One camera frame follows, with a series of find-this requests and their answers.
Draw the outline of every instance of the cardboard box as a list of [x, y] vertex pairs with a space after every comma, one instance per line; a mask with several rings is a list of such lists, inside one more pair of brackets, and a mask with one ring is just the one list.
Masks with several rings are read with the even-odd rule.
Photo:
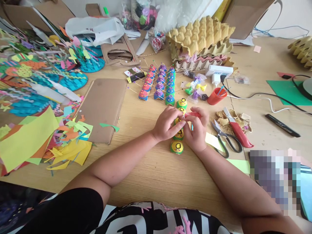
[[62, 0], [46, 1], [34, 7], [10, 5], [10, 1], [5, 1], [6, 3], [4, 3], [4, 0], [0, 1], [2, 1], [1, 5], [3, 6], [3, 8], [0, 7], [0, 17], [4, 18], [12, 26], [20, 29], [32, 29], [26, 22], [27, 20], [42, 31], [51, 32], [50, 28], [40, 17], [40, 14], [45, 16], [56, 27], [59, 25], [65, 27], [67, 21], [75, 17]]
[[276, 0], [232, 0], [222, 23], [236, 27], [230, 38], [244, 40]]

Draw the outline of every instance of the black sleeve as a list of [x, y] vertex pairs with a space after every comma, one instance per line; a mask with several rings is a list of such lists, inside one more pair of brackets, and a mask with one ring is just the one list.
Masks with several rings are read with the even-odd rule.
[[103, 210], [103, 200], [98, 192], [90, 188], [75, 188], [52, 199], [18, 234], [89, 234], [98, 227]]

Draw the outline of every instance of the pixelated area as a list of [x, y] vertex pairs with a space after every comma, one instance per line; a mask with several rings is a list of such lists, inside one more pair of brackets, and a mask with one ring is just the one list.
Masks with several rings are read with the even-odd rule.
[[300, 151], [251, 150], [250, 173], [284, 215], [300, 215]]

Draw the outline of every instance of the white plastic bag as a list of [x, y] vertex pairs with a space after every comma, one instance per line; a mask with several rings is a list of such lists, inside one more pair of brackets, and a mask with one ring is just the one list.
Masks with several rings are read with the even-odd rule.
[[104, 43], [114, 44], [125, 32], [119, 19], [112, 18], [71, 18], [65, 24], [67, 35], [73, 39], [88, 38], [91, 42], [81, 41], [84, 46], [98, 46]]

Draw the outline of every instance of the child's arm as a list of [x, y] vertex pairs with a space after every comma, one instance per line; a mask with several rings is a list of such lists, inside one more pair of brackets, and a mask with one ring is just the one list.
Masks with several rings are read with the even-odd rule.
[[280, 207], [262, 187], [207, 146], [205, 136], [209, 115], [198, 107], [192, 107], [191, 111], [199, 112], [201, 118], [195, 116], [185, 118], [185, 121], [193, 123], [194, 130], [191, 131], [189, 125], [186, 124], [184, 139], [203, 162], [230, 206], [242, 218], [244, 233], [264, 231], [301, 233], [289, 217], [283, 216]]
[[178, 109], [167, 107], [159, 116], [153, 130], [97, 159], [60, 193], [74, 188], [91, 188], [101, 195], [105, 207], [111, 188], [126, 178], [143, 156], [158, 142], [172, 138], [184, 126], [185, 121], [180, 121], [173, 127], [171, 125], [177, 117], [181, 116], [182, 112]]

